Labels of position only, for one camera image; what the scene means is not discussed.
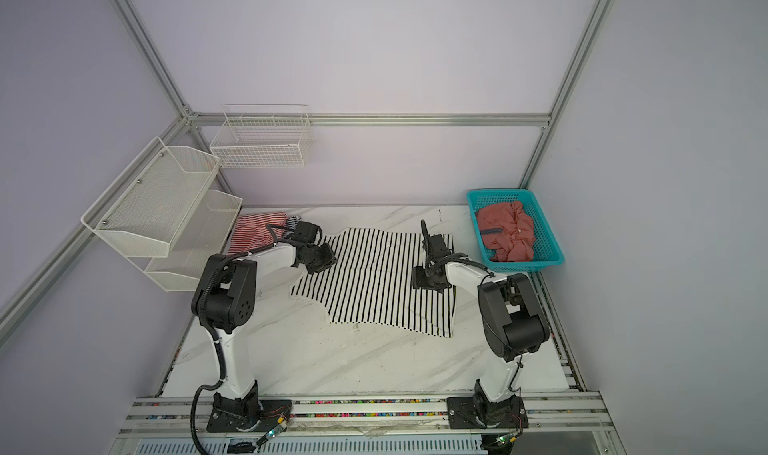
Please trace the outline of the black white striped tank top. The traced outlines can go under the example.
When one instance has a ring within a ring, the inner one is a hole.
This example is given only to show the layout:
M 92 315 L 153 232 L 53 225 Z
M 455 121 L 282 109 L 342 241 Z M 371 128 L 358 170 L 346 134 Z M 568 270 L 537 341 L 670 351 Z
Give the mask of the black white striped tank top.
M 299 278 L 291 296 L 316 303 L 333 324 L 378 324 L 434 337 L 453 336 L 456 290 L 413 285 L 413 269 L 425 262 L 422 234 L 350 228 L 323 241 L 336 255 L 336 263 Z

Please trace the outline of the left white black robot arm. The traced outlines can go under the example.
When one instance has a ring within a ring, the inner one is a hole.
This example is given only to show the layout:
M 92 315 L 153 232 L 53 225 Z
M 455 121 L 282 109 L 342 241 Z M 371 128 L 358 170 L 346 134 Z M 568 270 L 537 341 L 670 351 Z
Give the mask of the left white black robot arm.
M 201 385 L 194 398 L 211 392 L 216 419 L 228 416 L 254 424 L 264 412 L 247 341 L 238 335 L 255 312 L 259 280 L 285 268 L 303 267 L 315 274 L 336 263 L 318 225 L 300 221 L 294 227 L 268 224 L 266 229 L 269 239 L 264 243 L 210 256 L 191 302 L 192 314 L 212 343 L 219 370 L 217 381 Z

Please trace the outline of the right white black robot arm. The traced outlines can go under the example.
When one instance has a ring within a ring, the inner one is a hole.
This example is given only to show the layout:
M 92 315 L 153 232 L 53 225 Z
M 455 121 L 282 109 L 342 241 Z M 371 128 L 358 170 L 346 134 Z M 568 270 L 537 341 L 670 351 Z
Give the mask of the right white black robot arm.
M 515 420 L 522 426 L 525 408 L 519 378 L 527 360 L 550 340 L 551 332 L 530 277 L 501 276 L 480 262 L 449 248 L 444 238 L 421 223 L 425 261 L 412 270 L 416 289 L 474 290 L 483 334 L 493 359 L 476 380 L 473 395 L 447 401 L 453 422 L 482 428 Z

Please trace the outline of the dusty red tank top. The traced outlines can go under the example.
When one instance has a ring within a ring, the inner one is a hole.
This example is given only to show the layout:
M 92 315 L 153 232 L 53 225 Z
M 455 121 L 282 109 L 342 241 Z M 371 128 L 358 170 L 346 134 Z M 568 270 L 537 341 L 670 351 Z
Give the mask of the dusty red tank top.
M 526 263 L 534 258 L 534 221 L 519 201 L 481 208 L 475 213 L 483 246 L 498 263 Z

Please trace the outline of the blue white striped folded top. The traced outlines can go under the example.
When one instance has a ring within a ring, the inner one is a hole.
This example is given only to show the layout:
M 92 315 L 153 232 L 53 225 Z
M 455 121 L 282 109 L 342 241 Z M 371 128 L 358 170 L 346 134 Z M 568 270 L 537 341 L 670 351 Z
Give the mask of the blue white striped folded top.
M 294 231 L 301 221 L 302 218 L 299 215 L 288 215 L 283 227 L 288 231 Z

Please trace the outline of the red white striped folded top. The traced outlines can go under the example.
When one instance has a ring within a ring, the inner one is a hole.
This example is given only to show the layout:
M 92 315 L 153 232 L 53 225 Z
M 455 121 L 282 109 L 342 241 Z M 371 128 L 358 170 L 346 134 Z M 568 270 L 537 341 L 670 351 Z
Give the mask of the red white striped folded top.
M 284 212 L 246 214 L 237 218 L 229 240 L 227 254 L 252 251 L 272 245 L 286 227 Z

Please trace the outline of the teal plastic basket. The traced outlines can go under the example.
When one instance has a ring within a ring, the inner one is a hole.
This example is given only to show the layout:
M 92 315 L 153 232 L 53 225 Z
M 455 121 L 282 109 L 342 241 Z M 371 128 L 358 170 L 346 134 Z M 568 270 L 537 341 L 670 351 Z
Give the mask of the teal plastic basket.
M 563 252 L 534 194 L 521 189 L 466 195 L 483 263 L 495 272 L 539 272 L 561 265 Z

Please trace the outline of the lower white mesh shelf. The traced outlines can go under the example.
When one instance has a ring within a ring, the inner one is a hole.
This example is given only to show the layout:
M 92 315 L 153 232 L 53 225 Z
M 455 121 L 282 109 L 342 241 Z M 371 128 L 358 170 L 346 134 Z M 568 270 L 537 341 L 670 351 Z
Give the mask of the lower white mesh shelf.
M 140 268 L 165 292 L 194 291 L 207 259 L 220 253 L 241 211 L 242 199 L 217 190 L 208 190 L 165 258 L 150 258 Z

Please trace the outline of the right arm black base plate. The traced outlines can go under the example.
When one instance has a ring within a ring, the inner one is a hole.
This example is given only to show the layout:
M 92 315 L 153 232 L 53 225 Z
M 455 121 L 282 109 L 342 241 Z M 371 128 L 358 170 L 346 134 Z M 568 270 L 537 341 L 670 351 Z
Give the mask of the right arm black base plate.
M 501 402 L 482 397 L 449 397 L 446 400 L 451 429 L 526 429 L 529 427 L 523 400 L 513 395 Z

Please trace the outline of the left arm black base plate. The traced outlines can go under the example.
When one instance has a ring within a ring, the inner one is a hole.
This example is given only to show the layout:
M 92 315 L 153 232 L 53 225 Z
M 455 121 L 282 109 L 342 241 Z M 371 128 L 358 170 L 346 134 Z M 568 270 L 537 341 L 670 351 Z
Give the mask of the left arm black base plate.
M 277 425 L 280 416 L 289 418 L 292 408 L 293 403 L 287 399 L 229 399 L 215 394 L 206 431 L 266 433 Z

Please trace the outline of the aluminium mounting rail frame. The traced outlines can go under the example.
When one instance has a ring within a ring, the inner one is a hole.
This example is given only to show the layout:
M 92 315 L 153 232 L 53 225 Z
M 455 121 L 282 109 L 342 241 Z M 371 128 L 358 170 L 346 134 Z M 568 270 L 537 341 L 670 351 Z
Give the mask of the aluminium mounting rail frame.
M 332 324 L 314 301 L 290 293 L 281 271 L 258 289 L 244 328 L 263 399 L 294 403 L 291 437 L 437 437 L 449 433 L 446 402 L 468 396 L 492 361 L 475 297 L 457 294 L 453 334 L 434 337 L 376 324 Z M 552 337 L 521 371 L 530 426 L 517 452 L 620 454 L 624 447 L 601 395 L 585 390 L 539 275 L 532 276 Z

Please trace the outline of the aluminium enclosure frame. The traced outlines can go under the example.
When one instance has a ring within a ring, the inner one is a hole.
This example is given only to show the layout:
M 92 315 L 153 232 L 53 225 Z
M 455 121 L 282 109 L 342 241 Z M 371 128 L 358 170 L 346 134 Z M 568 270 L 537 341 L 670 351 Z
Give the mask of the aluminium enclosure frame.
M 204 153 L 208 153 L 207 144 L 198 129 L 214 126 L 224 120 L 218 113 L 199 113 L 192 111 L 183 102 L 183 97 L 175 82 L 171 80 L 167 66 L 161 60 L 159 51 L 150 40 L 146 27 L 140 20 L 139 12 L 130 0 L 108 0 L 116 12 L 118 20 L 127 31 L 129 38 L 147 64 L 150 73 L 159 83 L 164 95 L 170 100 L 177 115 L 176 119 L 162 132 L 157 141 L 149 143 L 147 148 L 137 155 L 134 161 L 107 188 L 104 197 L 111 199 L 128 185 L 132 176 L 151 164 L 151 157 L 161 151 L 162 144 L 173 142 L 181 134 L 189 133 Z M 584 64 L 603 28 L 605 18 L 610 13 L 615 0 L 596 0 L 590 11 L 587 24 L 579 38 L 576 50 L 569 61 L 563 81 L 557 91 L 553 108 L 544 114 L 525 113 L 316 113 L 309 116 L 314 127 L 540 127 L 540 136 L 522 178 L 522 184 L 528 185 L 533 179 L 546 147 L 554 134 L 562 110 L 583 71 Z M 1 311 L 1 350 L 16 338 L 37 306 L 45 299 L 53 286 L 73 265 L 93 237 L 90 229 L 82 224 L 71 232 L 62 244 L 40 266 L 28 282 L 6 303 Z

